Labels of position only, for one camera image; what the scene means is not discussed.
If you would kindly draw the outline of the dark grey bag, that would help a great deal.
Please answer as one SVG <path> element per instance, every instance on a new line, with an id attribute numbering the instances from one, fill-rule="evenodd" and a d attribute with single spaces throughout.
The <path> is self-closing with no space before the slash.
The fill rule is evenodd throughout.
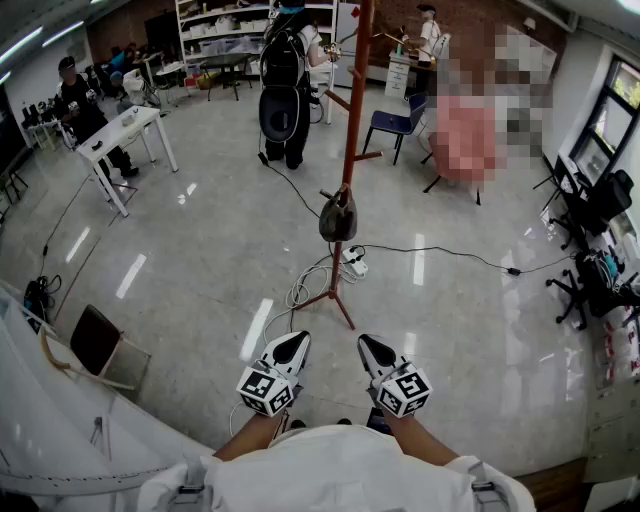
<path id="1" fill-rule="evenodd" d="M 321 189 L 320 194 L 327 199 L 319 216 L 319 233 L 330 243 L 352 240 L 357 233 L 357 207 L 349 184 L 343 183 L 330 194 Z"/>

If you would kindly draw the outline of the dark blue pouch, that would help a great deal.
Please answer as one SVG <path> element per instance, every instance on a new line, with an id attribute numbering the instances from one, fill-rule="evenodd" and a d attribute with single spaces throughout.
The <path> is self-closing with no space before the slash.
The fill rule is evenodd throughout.
<path id="1" fill-rule="evenodd" d="M 383 411 L 380 408 L 372 407 L 366 422 L 366 427 L 379 433 L 392 436 L 393 432 L 387 424 Z"/>

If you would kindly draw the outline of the person's white shirt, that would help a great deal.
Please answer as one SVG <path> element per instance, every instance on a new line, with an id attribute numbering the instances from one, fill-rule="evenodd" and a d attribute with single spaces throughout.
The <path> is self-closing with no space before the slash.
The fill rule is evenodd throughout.
<path id="1" fill-rule="evenodd" d="M 284 434 L 232 461 L 201 456 L 145 482 L 138 512 L 535 512 L 524 485 L 475 456 L 435 466 L 360 425 Z"/>

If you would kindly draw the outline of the white rectangular table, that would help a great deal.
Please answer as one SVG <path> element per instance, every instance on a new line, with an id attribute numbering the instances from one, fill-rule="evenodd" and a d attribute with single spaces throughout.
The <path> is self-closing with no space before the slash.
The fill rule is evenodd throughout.
<path id="1" fill-rule="evenodd" d="M 117 207 L 123 217 L 127 217 L 129 213 L 112 184 L 106 178 L 99 165 L 99 161 L 105 159 L 114 147 L 123 146 L 129 137 L 139 134 L 143 139 L 150 161 L 154 162 L 156 157 L 150 148 L 148 137 L 145 133 L 145 127 L 150 124 L 154 124 L 157 127 L 164 150 L 170 162 L 171 170 L 177 172 L 179 167 L 161 119 L 161 110 L 156 108 L 133 106 L 119 114 L 112 121 L 109 121 L 106 126 L 76 148 L 76 152 L 92 168 L 89 175 L 98 179 L 98 189 L 103 193 L 107 201 L 111 201 Z M 98 141 L 102 141 L 103 145 L 97 151 L 93 151 L 92 146 Z"/>

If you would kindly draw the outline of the black teal backpack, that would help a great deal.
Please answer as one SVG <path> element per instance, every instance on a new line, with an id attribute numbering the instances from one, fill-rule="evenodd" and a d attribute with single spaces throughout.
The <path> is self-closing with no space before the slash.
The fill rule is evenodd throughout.
<path id="1" fill-rule="evenodd" d="M 592 316 L 602 317 L 617 307 L 640 311 L 640 271 L 626 275 L 625 264 L 602 250 L 579 253 L 576 269 Z"/>

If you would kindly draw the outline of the dark brown wooden chair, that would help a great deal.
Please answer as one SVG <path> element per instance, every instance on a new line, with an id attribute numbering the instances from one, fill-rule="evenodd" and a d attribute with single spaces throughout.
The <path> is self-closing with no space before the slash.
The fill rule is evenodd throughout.
<path id="1" fill-rule="evenodd" d="M 119 330 L 95 306 L 87 305 L 76 324 L 70 341 L 70 349 L 79 366 L 58 360 L 51 351 L 48 335 L 44 327 L 39 334 L 41 349 L 46 360 L 61 372 L 72 372 L 111 388 L 135 391 L 137 386 L 116 382 L 105 377 L 108 368 L 120 345 L 125 344 L 147 357 L 152 354 L 130 341 L 123 331 Z"/>

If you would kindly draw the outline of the red white packaging pile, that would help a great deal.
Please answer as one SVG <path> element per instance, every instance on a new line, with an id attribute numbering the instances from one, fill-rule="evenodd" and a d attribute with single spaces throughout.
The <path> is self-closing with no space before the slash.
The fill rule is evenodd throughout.
<path id="1" fill-rule="evenodd" d="M 595 345 L 595 364 L 598 390 L 640 378 L 640 329 L 635 321 L 604 324 L 604 337 Z"/>

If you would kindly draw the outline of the person's right forearm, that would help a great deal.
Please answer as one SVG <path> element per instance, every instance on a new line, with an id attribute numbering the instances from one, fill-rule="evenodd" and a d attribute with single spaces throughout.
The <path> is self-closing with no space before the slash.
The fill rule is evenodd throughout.
<path id="1" fill-rule="evenodd" d="M 383 415 L 405 455 L 435 466 L 445 466 L 458 454 L 436 439 L 413 415 L 402 418 L 384 410 Z"/>

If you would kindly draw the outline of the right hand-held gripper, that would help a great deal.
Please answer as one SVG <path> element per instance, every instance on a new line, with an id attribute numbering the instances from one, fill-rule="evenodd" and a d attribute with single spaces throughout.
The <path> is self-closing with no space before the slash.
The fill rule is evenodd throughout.
<path id="1" fill-rule="evenodd" d="M 413 415 L 431 396 L 431 383 L 421 368 L 407 362 L 378 336 L 358 337 L 358 353 L 369 383 L 367 393 L 395 417 Z"/>

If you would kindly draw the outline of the red-brown wooden coat rack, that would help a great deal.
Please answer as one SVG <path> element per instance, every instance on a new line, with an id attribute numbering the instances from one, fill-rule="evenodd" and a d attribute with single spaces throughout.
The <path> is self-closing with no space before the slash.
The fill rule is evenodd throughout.
<path id="1" fill-rule="evenodd" d="M 359 126 L 361 120 L 362 113 L 362 105 L 363 105 L 363 97 L 366 83 L 366 74 L 368 69 L 368 59 L 370 53 L 370 45 L 369 38 L 373 36 L 372 26 L 374 20 L 374 0 L 361 0 L 360 2 L 360 15 L 359 15 L 359 24 L 358 24 L 358 33 L 357 33 L 357 46 L 356 46 L 356 55 L 355 55 L 355 67 L 350 69 L 350 73 L 353 76 L 353 84 L 352 84 L 352 92 L 351 99 L 349 102 L 344 101 L 342 98 L 337 96 L 332 91 L 328 91 L 326 95 L 337 104 L 341 105 L 345 110 L 348 111 L 348 127 L 347 127 L 347 136 L 346 136 L 346 146 L 345 146 L 345 158 L 343 165 L 343 173 L 342 173 L 342 183 L 347 183 L 350 185 L 352 189 L 352 177 L 354 171 L 354 164 L 356 161 L 375 158 L 381 155 L 378 153 L 365 154 L 364 156 L 357 156 L 357 142 L 358 142 L 358 134 L 359 134 Z M 308 299 L 306 302 L 297 305 L 294 307 L 294 311 L 301 310 L 305 307 L 311 306 L 312 304 L 324 299 L 328 298 L 329 300 L 333 300 L 339 309 L 341 310 L 344 318 L 346 319 L 349 327 L 354 330 L 355 325 L 350 318 L 345 306 L 343 305 L 339 293 L 339 281 L 340 281 L 340 265 L 341 265 L 341 252 L 342 252 L 342 243 L 336 242 L 330 243 L 333 245 L 332 249 L 332 268 L 331 268 L 331 278 L 326 291 L 320 293 L 316 297 Z"/>

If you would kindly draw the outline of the small white side table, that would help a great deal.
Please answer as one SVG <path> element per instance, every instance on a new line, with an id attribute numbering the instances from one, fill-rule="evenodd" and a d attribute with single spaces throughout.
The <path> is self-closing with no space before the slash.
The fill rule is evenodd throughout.
<path id="1" fill-rule="evenodd" d="M 67 144 L 66 134 L 56 115 L 55 99 L 50 98 L 47 102 L 41 101 L 38 104 L 31 104 L 22 108 L 24 120 L 22 128 L 36 142 L 40 149 L 48 145 L 52 151 L 56 151 L 59 146 L 59 138 L 62 144 Z"/>

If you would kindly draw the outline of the person's left forearm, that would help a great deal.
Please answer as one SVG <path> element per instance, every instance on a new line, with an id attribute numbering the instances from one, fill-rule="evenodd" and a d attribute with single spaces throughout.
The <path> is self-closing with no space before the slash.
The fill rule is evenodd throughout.
<path id="1" fill-rule="evenodd" d="M 268 448 L 282 416 L 282 412 L 273 417 L 255 414 L 226 444 L 214 453 L 214 457 L 227 462 L 248 453 Z"/>

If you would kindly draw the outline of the white refrigerator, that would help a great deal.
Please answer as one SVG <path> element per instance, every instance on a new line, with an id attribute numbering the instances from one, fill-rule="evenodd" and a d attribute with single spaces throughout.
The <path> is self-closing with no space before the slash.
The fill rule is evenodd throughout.
<path id="1" fill-rule="evenodd" d="M 341 50 L 341 58 L 336 63 L 334 85 L 351 88 L 353 76 L 349 68 L 355 67 L 360 5 L 358 3 L 339 2 L 337 10 L 336 43 Z"/>

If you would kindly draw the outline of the dark round table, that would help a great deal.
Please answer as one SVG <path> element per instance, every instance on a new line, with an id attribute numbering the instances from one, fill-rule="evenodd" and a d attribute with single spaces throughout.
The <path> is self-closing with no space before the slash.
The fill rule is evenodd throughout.
<path id="1" fill-rule="evenodd" d="M 255 55 L 251 53 L 227 53 L 208 57 L 201 62 L 202 75 L 208 81 L 207 100 L 211 98 L 213 84 L 213 72 L 218 70 L 224 88 L 231 88 L 236 100 L 239 100 L 237 87 L 241 80 L 247 80 L 252 87 L 251 79 L 247 73 L 250 63 Z"/>

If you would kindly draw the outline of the grey metal cabinet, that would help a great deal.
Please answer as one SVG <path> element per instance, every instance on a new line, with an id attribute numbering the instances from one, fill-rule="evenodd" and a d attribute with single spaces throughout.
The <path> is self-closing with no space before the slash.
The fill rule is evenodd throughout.
<path id="1" fill-rule="evenodd" d="M 596 390 L 587 425 L 586 482 L 640 475 L 640 376 Z"/>

